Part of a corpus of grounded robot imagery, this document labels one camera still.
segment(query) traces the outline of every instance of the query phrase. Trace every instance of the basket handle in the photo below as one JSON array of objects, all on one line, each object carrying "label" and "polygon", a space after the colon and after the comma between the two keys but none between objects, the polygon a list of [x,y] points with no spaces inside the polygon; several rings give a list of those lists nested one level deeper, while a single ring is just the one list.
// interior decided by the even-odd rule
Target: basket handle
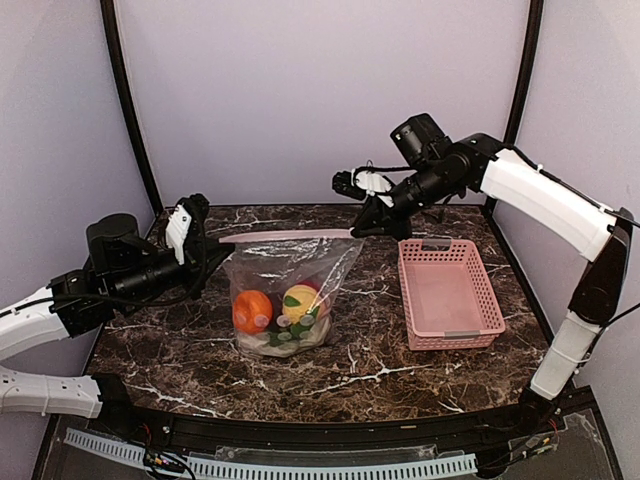
[{"label": "basket handle", "polygon": [[451,249],[450,238],[426,238],[420,248],[423,252],[447,252]]}]

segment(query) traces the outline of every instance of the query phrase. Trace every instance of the green leaf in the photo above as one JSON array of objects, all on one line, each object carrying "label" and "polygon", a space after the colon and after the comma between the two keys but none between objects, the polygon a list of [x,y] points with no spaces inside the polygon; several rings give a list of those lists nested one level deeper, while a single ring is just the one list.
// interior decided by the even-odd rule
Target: green leaf
[{"label": "green leaf", "polygon": [[316,320],[318,319],[318,313],[320,312],[320,305],[316,305],[316,308],[314,308],[309,315],[311,315],[313,318],[315,318]]},{"label": "green leaf", "polygon": [[290,297],[289,295],[284,297],[284,306],[285,307],[299,307],[302,305],[297,298]]}]

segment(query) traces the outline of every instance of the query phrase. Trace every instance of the dark marble surface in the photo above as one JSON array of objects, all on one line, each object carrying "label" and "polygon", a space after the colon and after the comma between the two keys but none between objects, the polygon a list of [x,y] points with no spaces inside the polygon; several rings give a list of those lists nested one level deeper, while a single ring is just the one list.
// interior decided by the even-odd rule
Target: dark marble surface
[{"label": "dark marble surface", "polygon": [[[147,309],[105,327],[90,372],[119,374],[137,405],[195,415],[287,422],[410,419],[515,403],[546,342],[479,208],[416,215],[416,237],[476,243],[507,328],[485,349],[411,352],[397,244],[369,238],[333,307],[327,344],[288,359],[248,358],[234,344],[222,269],[202,301]],[[216,207],[207,232],[347,228],[358,206]],[[431,212],[438,213],[439,207]]]}]

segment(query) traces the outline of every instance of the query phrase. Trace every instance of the black pole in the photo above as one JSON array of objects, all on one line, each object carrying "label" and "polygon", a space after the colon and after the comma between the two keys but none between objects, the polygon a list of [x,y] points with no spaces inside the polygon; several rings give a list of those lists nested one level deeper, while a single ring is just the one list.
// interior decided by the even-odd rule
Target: black pole
[{"label": "black pole", "polygon": [[104,33],[107,38],[107,46],[109,48],[109,57],[111,58],[111,68],[113,69],[113,78],[118,89],[118,97],[120,98],[120,107],[122,115],[129,132],[129,140],[133,148],[133,154],[136,157],[138,170],[142,176],[144,188],[147,191],[147,197],[151,203],[151,207],[156,215],[160,214],[164,207],[158,192],[158,186],[153,178],[153,171],[149,163],[147,151],[144,148],[142,134],[140,133],[140,125],[136,116],[136,109],[133,105],[131,97],[131,88],[127,78],[127,71],[124,66],[124,57],[122,55],[122,45],[120,44],[120,35],[118,34],[118,21],[113,0],[100,0],[102,9],[102,22],[104,24]]},{"label": "black pole", "polygon": [[[522,122],[524,106],[527,102],[529,84],[531,83],[536,49],[538,48],[538,37],[540,36],[540,26],[542,25],[543,5],[544,0],[531,0],[531,3],[529,4],[529,19],[527,20],[527,32],[525,33],[522,58],[520,60],[520,71],[518,72],[516,90],[513,94],[513,102],[511,103],[507,129],[504,133],[504,143],[516,143],[516,138],[518,137],[518,130],[520,129],[520,123]],[[485,206],[489,213],[493,214],[493,210],[496,207],[496,200],[493,198],[487,199]]]}]

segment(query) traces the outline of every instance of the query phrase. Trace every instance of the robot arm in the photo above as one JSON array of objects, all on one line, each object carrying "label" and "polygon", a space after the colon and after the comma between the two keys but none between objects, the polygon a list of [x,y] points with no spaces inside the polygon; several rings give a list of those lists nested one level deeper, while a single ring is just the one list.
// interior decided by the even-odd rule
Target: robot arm
[{"label": "robot arm", "polygon": [[[180,200],[159,250],[140,238],[135,218],[108,216],[87,228],[90,260],[83,269],[57,277],[0,313],[0,361],[52,340],[76,337],[115,317],[146,306],[163,306],[200,295],[206,279],[233,251],[204,237],[209,208],[202,195]],[[183,286],[178,298],[156,301]],[[116,376],[78,378],[32,375],[0,366],[0,413],[61,413],[96,418],[126,404]]]},{"label": "robot arm", "polygon": [[523,397],[557,397],[613,318],[626,274],[631,214],[613,212],[535,165],[515,147],[485,134],[452,143],[422,114],[391,133],[416,173],[398,185],[375,167],[334,176],[338,193],[364,199],[352,235],[411,235],[411,215],[467,188],[509,203],[569,242],[589,263],[549,352]]}]

